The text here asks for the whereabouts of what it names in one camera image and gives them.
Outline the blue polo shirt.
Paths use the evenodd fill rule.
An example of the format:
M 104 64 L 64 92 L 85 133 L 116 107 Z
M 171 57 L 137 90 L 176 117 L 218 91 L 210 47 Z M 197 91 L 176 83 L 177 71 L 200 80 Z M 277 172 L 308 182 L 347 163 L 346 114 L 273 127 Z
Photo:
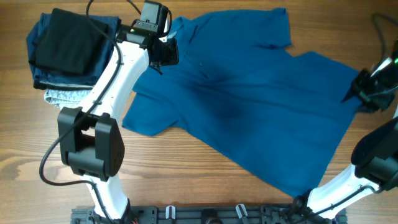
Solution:
M 292 56 L 289 19 L 271 11 L 174 19 L 178 64 L 146 70 L 123 127 L 179 127 L 295 197 L 317 187 L 360 102 L 357 71 L 315 52 Z

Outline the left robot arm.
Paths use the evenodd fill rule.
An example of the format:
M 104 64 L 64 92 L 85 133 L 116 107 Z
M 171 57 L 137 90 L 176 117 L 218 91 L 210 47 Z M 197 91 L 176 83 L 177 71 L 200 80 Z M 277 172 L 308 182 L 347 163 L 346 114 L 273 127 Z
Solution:
M 140 18 L 117 31 L 111 60 L 89 95 L 58 115 L 62 162 L 80 176 L 95 202 L 89 222 L 137 223 L 118 176 L 125 152 L 118 121 L 147 68 L 160 72 L 178 63 L 177 43 L 168 38 L 171 19 L 169 8 L 145 1 Z

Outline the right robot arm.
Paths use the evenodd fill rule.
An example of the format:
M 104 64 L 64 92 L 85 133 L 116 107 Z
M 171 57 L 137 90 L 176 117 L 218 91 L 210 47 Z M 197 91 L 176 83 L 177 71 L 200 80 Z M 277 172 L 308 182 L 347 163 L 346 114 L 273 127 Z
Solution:
M 360 71 L 348 92 L 361 109 L 375 112 L 389 107 L 397 92 L 397 46 L 370 72 Z M 339 214 L 362 198 L 397 187 L 397 118 L 363 137 L 351 164 L 327 184 L 294 200 L 286 217 L 291 223 L 340 223 Z

